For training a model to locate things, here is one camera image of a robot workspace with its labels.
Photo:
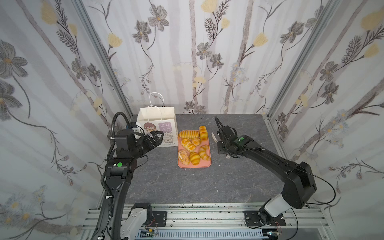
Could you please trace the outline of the golden ridged bun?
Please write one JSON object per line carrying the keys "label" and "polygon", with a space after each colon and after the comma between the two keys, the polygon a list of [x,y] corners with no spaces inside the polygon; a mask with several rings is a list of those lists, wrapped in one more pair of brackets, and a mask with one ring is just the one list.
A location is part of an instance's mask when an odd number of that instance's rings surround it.
{"label": "golden ridged bun", "polygon": [[191,152],[189,159],[190,159],[190,163],[194,166],[197,166],[201,161],[200,155],[196,152]]}

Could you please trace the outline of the croissant bread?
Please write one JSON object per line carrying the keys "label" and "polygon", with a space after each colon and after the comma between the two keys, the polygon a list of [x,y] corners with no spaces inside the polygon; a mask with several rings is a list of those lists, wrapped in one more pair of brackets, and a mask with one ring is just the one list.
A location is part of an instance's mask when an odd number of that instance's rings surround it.
{"label": "croissant bread", "polygon": [[210,161],[211,157],[207,154],[207,151],[210,150],[209,145],[203,145],[199,148],[200,158],[204,161]]}

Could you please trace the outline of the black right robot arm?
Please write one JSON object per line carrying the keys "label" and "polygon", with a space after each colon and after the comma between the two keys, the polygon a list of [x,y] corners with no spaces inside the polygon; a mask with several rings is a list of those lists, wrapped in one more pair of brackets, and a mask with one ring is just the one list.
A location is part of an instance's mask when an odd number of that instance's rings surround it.
{"label": "black right robot arm", "polygon": [[178,146],[157,147],[135,173],[130,200],[155,204],[261,202],[245,211],[248,228],[266,227],[303,208],[316,192],[311,167],[280,157],[265,144],[261,115],[179,115],[179,130],[206,127],[208,167],[179,167]]}

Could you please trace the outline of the white printed paper bag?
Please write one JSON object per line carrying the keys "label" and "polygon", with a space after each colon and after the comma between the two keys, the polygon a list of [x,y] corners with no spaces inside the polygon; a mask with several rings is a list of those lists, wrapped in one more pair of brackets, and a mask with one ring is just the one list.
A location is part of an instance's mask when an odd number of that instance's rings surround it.
{"label": "white printed paper bag", "polygon": [[[152,104],[151,96],[160,97],[160,107]],[[158,131],[163,132],[163,143],[161,147],[176,147],[178,145],[178,128],[175,107],[165,105],[163,95],[157,92],[150,93],[150,104],[140,108],[137,123],[144,129],[146,134]]]}

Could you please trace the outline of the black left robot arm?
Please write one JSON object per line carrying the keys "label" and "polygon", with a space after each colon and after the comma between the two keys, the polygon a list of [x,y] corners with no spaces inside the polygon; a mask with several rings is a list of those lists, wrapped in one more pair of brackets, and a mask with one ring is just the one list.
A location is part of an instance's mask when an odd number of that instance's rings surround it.
{"label": "black left robot arm", "polygon": [[128,218],[123,210],[138,159],[160,146],[164,133],[136,132],[123,112],[117,112],[111,125],[112,145],[107,154],[105,171],[101,176],[104,200],[92,240],[134,240],[142,227],[151,226],[155,217],[150,203],[136,203]]}

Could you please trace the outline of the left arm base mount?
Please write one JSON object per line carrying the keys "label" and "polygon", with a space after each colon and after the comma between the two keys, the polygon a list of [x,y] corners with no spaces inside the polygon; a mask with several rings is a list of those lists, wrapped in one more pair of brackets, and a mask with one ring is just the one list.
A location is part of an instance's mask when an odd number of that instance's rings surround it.
{"label": "left arm base mount", "polygon": [[147,225],[147,227],[165,227],[167,224],[167,211],[154,211],[153,212],[153,219],[150,221],[150,224]]}

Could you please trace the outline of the striped bread roll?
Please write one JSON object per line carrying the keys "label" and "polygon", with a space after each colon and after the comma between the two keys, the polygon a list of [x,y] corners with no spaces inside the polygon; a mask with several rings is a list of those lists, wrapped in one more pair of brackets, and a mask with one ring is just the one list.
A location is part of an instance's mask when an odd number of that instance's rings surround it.
{"label": "striped bread roll", "polygon": [[199,127],[200,139],[201,141],[207,141],[209,138],[207,128],[205,126]]}

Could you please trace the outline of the sugared oval bread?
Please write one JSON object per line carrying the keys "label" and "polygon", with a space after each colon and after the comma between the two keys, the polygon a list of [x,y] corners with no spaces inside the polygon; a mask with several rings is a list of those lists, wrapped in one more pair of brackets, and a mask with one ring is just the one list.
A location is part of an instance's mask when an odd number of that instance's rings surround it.
{"label": "sugared oval bread", "polygon": [[189,154],[185,150],[179,150],[178,151],[178,160],[183,164],[183,165],[188,165],[190,163],[190,158]]}

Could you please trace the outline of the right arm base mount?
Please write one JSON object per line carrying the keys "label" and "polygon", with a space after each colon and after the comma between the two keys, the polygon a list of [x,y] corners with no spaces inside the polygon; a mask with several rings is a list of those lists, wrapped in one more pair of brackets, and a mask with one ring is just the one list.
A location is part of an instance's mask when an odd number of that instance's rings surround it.
{"label": "right arm base mount", "polygon": [[286,221],[283,214],[270,217],[267,213],[259,211],[244,211],[245,225],[250,228],[256,227],[285,227]]}

